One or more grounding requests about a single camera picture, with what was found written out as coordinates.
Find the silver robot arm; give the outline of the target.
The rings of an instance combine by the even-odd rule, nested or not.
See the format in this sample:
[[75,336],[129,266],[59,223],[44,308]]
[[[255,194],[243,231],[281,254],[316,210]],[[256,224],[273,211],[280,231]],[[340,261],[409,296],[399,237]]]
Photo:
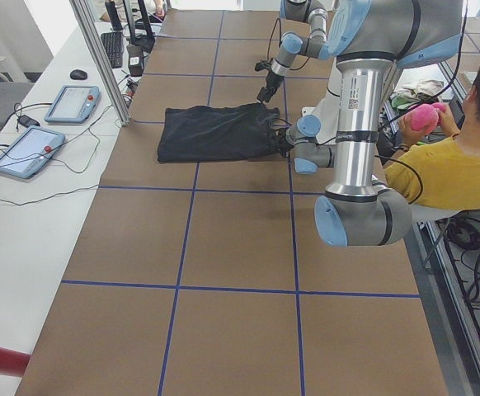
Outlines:
[[315,203],[320,239],[332,246],[381,246],[403,238],[412,225],[407,200],[374,177],[384,75],[390,68],[436,64],[460,49],[460,1],[341,1],[334,16],[317,1],[283,1],[283,18],[309,25],[306,37],[283,35],[268,66],[259,101],[269,101],[297,55],[333,59],[341,73],[335,143],[320,147],[327,103],[302,117],[286,134],[295,170],[334,171]]
[[292,69],[297,55],[310,59],[327,60],[330,57],[327,44],[328,12],[319,1],[281,1],[280,16],[272,33],[281,19],[298,21],[309,26],[308,36],[287,31],[280,36],[278,54],[274,58],[266,53],[266,59],[256,63],[255,70],[266,70],[265,86],[256,96],[260,103],[268,103],[277,93],[286,75]]

